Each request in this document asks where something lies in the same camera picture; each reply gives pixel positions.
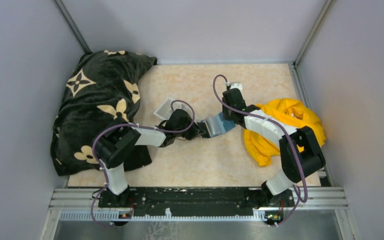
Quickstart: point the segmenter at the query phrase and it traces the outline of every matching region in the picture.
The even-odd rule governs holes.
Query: cable
[[[276,224],[276,226],[280,226],[282,223],[285,222],[285,220],[287,220],[291,214],[295,211],[295,209],[297,208],[299,202],[307,202],[308,200],[308,189],[307,189],[307,182],[306,182],[306,177],[304,175],[304,170],[303,170],[303,167],[301,166],[301,162],[300,162],[300,159],[298,157],[298,153],[297,153],[297,150],[295,149],[295,146],[294,146],[294,143],[292,142],[292,139],[291,139],[291,136],[289,136],[288,132],[286,131],[286,129],[281,125],[279,124],[277,121],[271,119],[271,118],[267,118],[267,117],[263,117],[263,116],[260,116],[260,115],[256,115],[256,114],[253,114],[253,113],[249,113],[249,112],[246,112],[246,111],[241,111],[241,110],[237,110],[229,105],[227,105],[226,103],[223,102],[222,99],[220,99],[219,95],[217,94],[217,91],[216,91],[216,81],[217,81],[217,78],[219,77],[222,77],[224,78],[224,81],[226,82],[226,84],[229,83],[228,79],[223,75],[223,74],[218,74],[214,77],[214,80],[212,81],[212,90],[214,91],[214,94],[215,94],[215,97],[217,98],[217,100],[224,106],[226,107],[227,109],[233,111],[233,112],[236,112],[236,113],[239,113],[239,114],[243,114],[245,116],[251,116],[251,117],[255,117],[255,118],[259,118],[259,119],[262,119],[262,120],[267,120],[269,122],[271,122],[272,124],[274,124],[276,127],[278,127],[280,130],[282,130],[282,132],[284,133],[286,139],[287,139],[287,142],[290,146],[290,149],[292,151],[292,154],[293,154],[293,157],[295,158],[295,161],[296,161],[296,165],[298,167],[298,171],[299,171],[299,176],[301,177],[301,181],[302,181],[302,186],[304,188],[304,199],[301,198],[301,192],[299,190],[299,188],[296,188],[295,185],[293,185],[293,189],[295,190],[295,193],[298,197],[296,203],[295,203],[295,206],[293,206],[292,210],[288,213],[288,215],[283,219],[282,222],[280,222],[279,224]]]
[[[103,188],[96,194],[96,196],[93,198],[93,201],[92,201],[92,205],[90,207],[90,215],[92,217],[92,221],[96,224],[98,224],[99,226],[103,227],[103,228],[108,228],[108,227],[113,227],[112,225],[108,226],[108,225],[102,225],[100,224],[99,222],[97,222],[95,220],[95,217],[94,217],[94,204],[96,202],[96,200],[99,198],[99,196],[105,191],[105,189],[108,188],[108,183],[109,183],[109,179],[108,179],[108,174],[107,174],[107,171],[105,170],[105,166],[104,166],[104,163],[102,163],[102,161],[99,159],[97,153],[96,153],[96,146],[97,146],[97,143],[99,141],[100,138],[102,138],[102,136],[104,136],[106,133],[108,133],[109,131],[111,130],[114,130],[114,129],[118,129],[118,128],[121,128],[121,127],[131,127],[131,128],[140,128],[140,129],[148,129],[148,130],[155,130],[155,131],[159,131],[159,132],[163,132],[163,133],[168,133],[168,134],[178,134],[178,133],[183,133],[183,132],[186,132],[188,129],[190,129],[192,127],[192,125],[194,124],[194,120],[195,120],[195,111],[194,109],[192,108],[192,106],[183,101],[183,100],[174,100],[171,102],[171,105],[173,105],[173,103],[175,102],[179,102],[179,103],[184,103],[186,104],[190,110],[192,111],[192,121],[190,122],[189,126],[187,126],[185,129],[182,129],[182,130],[165,130],[165,129],[160,129],[160,128],[157,128],[157,127],[151,127],[151,126],[140,126],[140,125],[137,125],[137,124],[133,124],[133,123],[121,123],[121,124],[116,124],[114,126],[110,126],[108,127],[107,129],[104,129],[100,134],[98,134],[98,136],[95,138],[95,140],[93,141],[93,144],[92,144],[92,154],[93,156],[95,157],[95,159],[98,160],[98,163],[99,163],[99,166],[100,168],[102,169],[103,171],[103,175],[105,176],[105,184],[103,186]]]

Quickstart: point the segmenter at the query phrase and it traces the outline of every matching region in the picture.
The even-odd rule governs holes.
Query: metal frame
[[[61,12],[83,51],[85,53],[91,52],[75,21],[65,7],[63,0],[53,0],[53,2]],[[300,75],[299,66],[335,2],[336,0],[326,0],[296,60],[288,63],[296,95],[309,108],[311,105]],[[318,174],[320,177],[327,176],[329,182],[332,183],[328,166]],[[40,239],[54,239],[59,221],[91,221],[90,208],[92,204],[92,193],[97,189],[98,188],[55,189],[49,204]],[[300,203],[297,211],[334,210],[342,238],[344,240],[359,239],[359,237],[356,236],[357,231],[342,187],[309,187],[308,189],[309,200],[305,204]],[[295,192],[293,196],[296,201],[297,196]],[[165,216],[133,217],[130,221],[261,221],[264,211],[273,210],[276,211],[278,208],[261,207],[254,211],[253,216],[247,217],[175,217],[171,216],[169,212],[166,212]],[[117,214],[129,211],[129,208],[99,208],[98,202],[96,202],[94,216],[99,221],[108,222]]]

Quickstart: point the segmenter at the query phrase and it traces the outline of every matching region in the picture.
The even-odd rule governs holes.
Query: gray floor
[[[338,240],[334,211],[296,211],[281,227],[262,222],[129,222],[105,229],[91,221],[60,221],[55,240]]]

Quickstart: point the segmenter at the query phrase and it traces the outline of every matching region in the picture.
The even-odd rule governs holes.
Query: robotic arm
[[[280,149],[282,169],[271,179],[261,185],[263,202],[278,202],[277,196],[301,181],[299,166],[295,160],[294,152],[297,153],[304,176],[307,177],[325,166],[325,158],[317,142],[313,130],[307,126],[296,128],[286,125],[271,118],[255,105],[246,105],[242,97],[242,86],[240,83],[227,85],[228,90],[223,92],[223,118],[233,121],[245,129],[251,130],[270,140]],[[244,115],[227,108],[239,110],[250,115]],[[120,195],[128,188],[124,173],[125,156],[137,145],[150,145],[155,147],[166,147],[174,142],[176,138],[183,137],[192,140],[198,136],[209,136],[217,129],[216,121],[193,123],[187,131],[181,133],[167,133],[161,130],[183,130],[191,124],[193,119],[189,114],[176,109],[170,119],[163,121],[154,129],[123,127],[107,132],[96,144],[96,153],[103,163],[108,176],[108,188],[115,195]],[[286,135],[279,131],[281,125],[292,139],[294,149],[288,143]],[[123,122],[113,122],[111,126]]]

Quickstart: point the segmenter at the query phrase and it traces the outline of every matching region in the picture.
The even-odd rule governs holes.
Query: white plastic container
[[[171,107],[171,104],[173,101],[174,99],[172,97],[167,97],[164,100],[164,102],[153,112],[153,114],[158,118],[160,118],[161,120],[168,120],[173,113],[173,110]],[[187,105],[181,102],[175,102],[173,103],[173,108],[174,110],[176,109],[185,110],[192,118],[192,110]],[[194,122],[199,122],[199,118],[197,117],[196,113],[195,113]]]

